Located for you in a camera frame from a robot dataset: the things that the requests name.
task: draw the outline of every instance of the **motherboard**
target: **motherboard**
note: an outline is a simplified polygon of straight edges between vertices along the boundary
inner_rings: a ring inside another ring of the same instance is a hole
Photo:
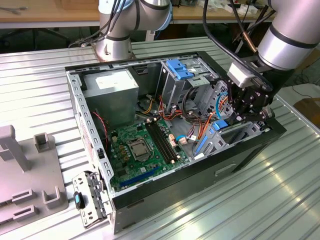
[[[173,169],[189,159],[163,119],[117,128],[109,134],[108,157],[116,192]]]

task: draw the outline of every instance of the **gray tray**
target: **gray tray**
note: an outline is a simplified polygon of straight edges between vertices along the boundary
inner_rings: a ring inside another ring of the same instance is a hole
[[[17,142],[0,127],[0,235],[68,207],[52,135]]]

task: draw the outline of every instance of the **red cable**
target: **red cable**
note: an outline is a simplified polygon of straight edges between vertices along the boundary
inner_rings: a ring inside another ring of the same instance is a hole
[[[104,123],[104,120],[102,119],[102,117],[100,117],[100,115],[94,111],[91,112],[92,114],[94,114],[102,123],[103,125],[103,129],[104,129],[104,134],[105,134],[105,150],[107,150],[107,146],[108,146],[108,135],[107,135],[107,128],[106,125]]]

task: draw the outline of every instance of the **cpu socket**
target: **cpu socket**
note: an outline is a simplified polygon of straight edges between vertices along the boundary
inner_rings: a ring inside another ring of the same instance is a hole
[[[137,138],[137,139],[131,140],[128,143],[128,146],[136,161],[145,162],[151,156],[149,146],[145,141],[145,139],[143,138]]]

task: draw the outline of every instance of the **black chassis frame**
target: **black chassis frame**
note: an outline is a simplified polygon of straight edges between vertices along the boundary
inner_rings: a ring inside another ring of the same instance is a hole
[[[109,70],[112,71],[112,64],[127,63],[140,59],[143,61],[188,55],[198,55],[219,75],[221,80],[227,81],[229,79],[226,71],[205,51],[69,66],[66,67],[65,70],[77,70],[74,74],[86,75],[99,72],[99,67],[105,65],[109,65]],[[132,191],[112,198],[112,203],[115,208],[115,216],[114,218],[111,218],[114,233],[122,231],[143,219],[149,218],[165,208],[170,207],[173,204],[212,186],[217,181],[245,168],[268,145],[280,138],[281,135],[286,132],[286,129],[275,118],[268,119],[266,123],[270,127],[270,130],[263,134],[245,142],[240,142],[225,151],[219,152],[192,165],[179,169],[172,174],[148,182]]]

